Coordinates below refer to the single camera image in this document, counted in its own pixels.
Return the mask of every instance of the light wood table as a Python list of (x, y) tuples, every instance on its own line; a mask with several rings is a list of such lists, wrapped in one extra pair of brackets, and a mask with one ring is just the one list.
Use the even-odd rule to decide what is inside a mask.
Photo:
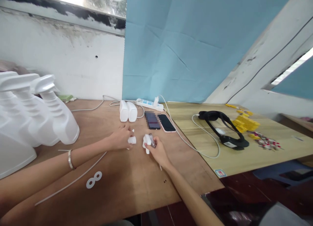
[[(171, 102), (168, 103), (168, 106), (174, 122), (183, 131), (184, 135), (197, 150), (208, 156), (216, 156), (217, 145), (211, 136), (198, 128), (191, 121), (191, 116), (193, 114), (198, 114), (199, 111), (212, 110), (225, 113), (231, 120), (234, 120), (239, 115), (236, 112), (237, 109), (230, 108), (222, 104)], [(313, 154), (312, 138), (259, 114), (254, 114), (253, 116), (250, 116), (250, 118), (261, 124), (256, 131), (262, 133), (266, 137), (278, 141), (284, 150), (264, 150), (250, 137), (248, 137), (247, 132), (245, 132), (244, 137), (247, 141), (249, 141), (250, 145), (244, 150), (236, 151), (220, 143), (221, 153), (218, 158), (211, 159), (204, 157), (204, 160), (209, 164), (212, 170), (222, 169), (227, 176), (230, 176)], [(218, 136), (212, 129), (210, 129), (205, 120), (199, 120), (197, 116), (194, 117), (194, 120), (201, 127), (205, 127), (205, 129), (219, 141)], [(239, 136), (235, 132), (228, 129), (220, 119), (212, 122), (212, 124), (216, 128), (223, 129), (226, 132), (226, 135), (239, 138)]]
[[(281, 113), (280, 115), (282, 116), (282, 118), (279, 120), (280, 124), (287, 126), (295, 131), (298, 131), (301, 134), (304, 134), (308, 137), (313, 138), (313, 123), (312, 122), (304, 121), (300, 118), (287, 115), (284, 113)], [(313, 155), (306, 156), (303, 158), (298, 158), (297, 160), (300, 161), (304, 165), (313, 167)]]
[[(77, 100), (67, 106), (71, 110), (86, 109), (99, 103), (98, 100)], [(119, 120), (119, 106), (110, 107), (109, 103), (105, 101), (94, 111), (73, 112), (80, 127), (78, 140), (72, 145), (59, 142), (53, 147), (38, 147), (38, 157), (30, 165), (60, 154), (58, 149), (76, 149), (99, 141), (125, 124)], [(149, 130), (145, 118), (130, 124), (137, 139), (131, 150), (108, 152), (84, 177), (36, 207), (35, 203), (71, 183), (100, 156), (26, 199), (8, 213), (14, 219), (13, 225), (99, 226), (180, 201), (166, 172), (160, 170), (152, 155), (147, 155), (142, 147), (143, 136), (148, 133), (160, 137), (174, 166), (198, 194), (224, 188), (201, 156), (178, 134), (165, 133), (162, 129)], [(102, 171), (101, 180), (87, 189), (87, 180), (97, 171)]]

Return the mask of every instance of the pink phone case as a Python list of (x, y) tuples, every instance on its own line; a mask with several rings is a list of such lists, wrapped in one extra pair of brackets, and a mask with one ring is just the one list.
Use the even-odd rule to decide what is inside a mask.
[(163, 127), (163, 125), (162, 125), (162, 123), (161, 123), (161, 120), (159, 119), (159, 123), (160, 123), (160, 125), (161, 125), (161, 127), (162, 127), (162, 129), (163, 129), (163, 131), (164, 132), (166, 132), (166, 133), (174, 133), (174, 132), (176, 132), (176, 131), (166, 131), (165, 129), (164, 129), (164, 127)]

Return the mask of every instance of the power strip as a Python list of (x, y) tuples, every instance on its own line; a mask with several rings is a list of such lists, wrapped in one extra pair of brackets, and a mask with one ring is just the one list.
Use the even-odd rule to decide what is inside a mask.
[(162, 104), (157, 104), (157, 106), (153, 106), (153, 102), (149, 100), (144, 100), (144, 99), (137, 99), (135, 102), (137, 105), (141, 105), (143, 107), (147, 107), (150, 109), (158, 110), (158, 111), (163, 111), (164, 106)]

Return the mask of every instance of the white gasket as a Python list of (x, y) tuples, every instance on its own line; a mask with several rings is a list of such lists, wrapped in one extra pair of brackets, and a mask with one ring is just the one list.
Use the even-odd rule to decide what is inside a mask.
[(92, 188), (92, 187), (95, 185), (95, 183), (96, 183), (96, 180), (95, 180), (94, 177), (92, 177), (92, 178), (90, 178), (90, 179), (87, 181), (86, 187), (87, 187), (88, 189), (90, 189), (90, 188)]
[(87, 181), (86, 183), (87, 189), (92, 188), (95, 185), (96, 181), (99, 181), (101, 177), (102, 177), (102, 172), (101, 171), (96, 172), (95, 175)]
[(95, 175), (94, 175), (95, 181), (99, 181), (101, 179), (101, 177), (102, 177), (102, 172), (101, 171), (96, 172)]

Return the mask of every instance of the green object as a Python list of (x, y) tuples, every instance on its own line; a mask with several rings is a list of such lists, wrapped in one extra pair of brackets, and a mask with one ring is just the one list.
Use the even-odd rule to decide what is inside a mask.
[(63, 102), (69, 102), (73, 96), (72, 95), (60, 95), (58, 96), (60, 98), (61, 101)]

